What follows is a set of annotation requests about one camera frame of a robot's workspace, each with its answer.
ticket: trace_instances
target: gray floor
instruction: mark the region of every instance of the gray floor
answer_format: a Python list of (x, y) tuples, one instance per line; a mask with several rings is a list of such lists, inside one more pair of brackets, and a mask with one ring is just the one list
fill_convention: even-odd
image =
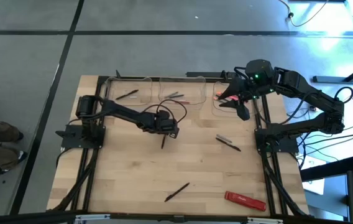
[[(0, 29), (67, 30), (77, 3), (0, 1)], [(290, 3), (297, 23), (320, 5)], [(313, 21), (300, 28), (284, 21), (286, 11), (277, 0), (94, 0), (85, 2), (77, 29), (300, 30), (328, 31), (330, 35), (353, 31), (351, 12), (343, 4), (328, 4)], [(64, 43), (65, 36), (0, 36), (0, 120), (25, 132), (26, 138), (16, 147), (29, 149)], [(257, 58), (299, 71), (308, 81), (313, 75), (343, 77), (353, 72), (353, 38), (74, 36), (21, 212), (41, 212), (46, 208), (61, 143), (55, 131), (64, 129), (69, 119), (81, 75), (114, 75), (118, 69), (122, 75), (181, 77), (187, 71), (232, 70)], [(329, 94), (341, 87), (314, 86)], [(296, 100), (285, 98), (287, 111), (297, 104)], [(353, 125), (353, 116), (349, 114), (344, 121), (346, 126)], [(343, 147), (344, 153), (337, 149), (324, 153), (338, 159), (353, 155), (352, 145)], [(21, 170), (19, 167), (0, 177), (0, 215), (9, 212)]]

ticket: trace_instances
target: person's foot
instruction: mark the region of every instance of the person's foot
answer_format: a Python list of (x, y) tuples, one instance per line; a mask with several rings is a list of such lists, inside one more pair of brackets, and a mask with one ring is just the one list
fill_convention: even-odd
[[(17, 163), (20, 164), (23, 160), (27, 157), (27, 152), (19, 151), (19, 157), (17, 158)], [(10, 169), (2, 169), (0, 167), (0, 175), (5, 174), (6, 172), (10, 171)]]
[(22, 132), (19, 132), (19, 135), (18, 135), (18, 137), (17, 137), (16, 141), (20, 141), (20, 140), (22, 140), (22, 139), (23, 139), (23, 137), (24, 137), (23, 133), (22, 133)]

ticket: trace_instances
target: wooden tabletop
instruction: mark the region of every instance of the wooden tabletop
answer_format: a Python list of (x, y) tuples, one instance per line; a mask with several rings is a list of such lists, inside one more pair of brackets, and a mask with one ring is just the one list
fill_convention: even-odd
[[(81, 77), (70, 119), (75, 118), (78, 97), (95, 93), (97, 79), (98, 76)], [(110, 97), (121, 94), (125, 83), (114, 82)], [(160, 148), (162, 135), (143, 133), (132, 123), (106, 117), (106, 137), (96, 165), (90, 212), (269, 216), (268, 209), (260, 212), (224, 199), (228, 190), (268, 204), (262, 162), (254, 140), (254, 114), (250, 120), (243, 121), (235, 113), (220, 110), (218, 103), (213, 101), (213, 92), (225, 88), (220, 83), (204, 83), (205, 102), (200, 103), (202, 98), (197, 94), (203, 84), (195, 85), (187, 90), (183, 83), (167, 83), (167, 91), (179, 91), (185, 94), (184, 100), (193, 103), (186, 105), (188, 114), (178, 124), (178, 137), (167, 138), (163, 149)], [(137, 98), (128, 98), (132, 101), (127, 99), (118, 103), (141, 110), (160, 102), (159, 98), (166, 94), (162, 91), (159, 94), (159, 82), (153, 82), (151, 96), (150, 91), (142, 90)], [(286, 119), (282, 97), (274, 93), (267, 95), (267, 99), (272, 122)], [(165, 105), (170, 107), (176, 119), (183, 115), (179, 105)], [(215, 140), (216, 134), (232, 140), (242, 152)], [(60, 203), (75, 183), (80, 158), (81, 149), (70, 150), (61, 157), (48, 208)], [(296, 161), (284, 153), (278, 154), (278, 160), (284, 187), (302, 211), (308, 213)], [(164, 202), (187, 182), (190, 182), (187, 188)], [(84, 192), (83, 186), (78, 208), (82, 207)], [(280, 213), (274, 186), (273, 195), (276, 211)]]

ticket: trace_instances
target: clear plastic container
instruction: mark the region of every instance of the clear plastic container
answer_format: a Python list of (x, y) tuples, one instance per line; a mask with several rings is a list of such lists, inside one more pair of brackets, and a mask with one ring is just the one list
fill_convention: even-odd
[[(218, 100), (217, 95), (220, 95), (221, 93), (223, 93), (228, 86), (229, 86), (228, 83), (221, 83), (221, 82), (214, 83), (213, 97), (212, 97), (213, 106), (211, 111), (215, 116), (237, 118), (238, 116), (235, 108), (225, 108), (225, 107), (219, 106), (221, 103), (224, 103), (226, 100), (232, 100), (234, 97), (236, 97), (236, 96), (232, 96), (231, 98), (227, 98), (222, 101)], [(257, 99), (257, 105), (258, 105), (259, 111), (261, 112), (263, 109), (263, 106), (262, 106), (262, 100), (260, 98)], [(252, 100), (250, 100), (248, 103), (244, 103), (244, 106), (246, 106), (249, 109), (250, 116), (254, 116), (257, 113), (257, 110), (255, 109)]]
[[(167, 99), (180, 102), (188, 110), (200, 110), (206, 101), (206, 79), (204, 77), (160, 78), (158, 100)], [(173, 109), (180, 107), (173, 101), (165, 101), (163, 105)]]
[(109, 77), (106, 84), (108, 86), (108, 99), (114, 100), (122, 106), (142, 106), (152, 101), (152, 79), (149, 77), (140, 80), (123, 80)]

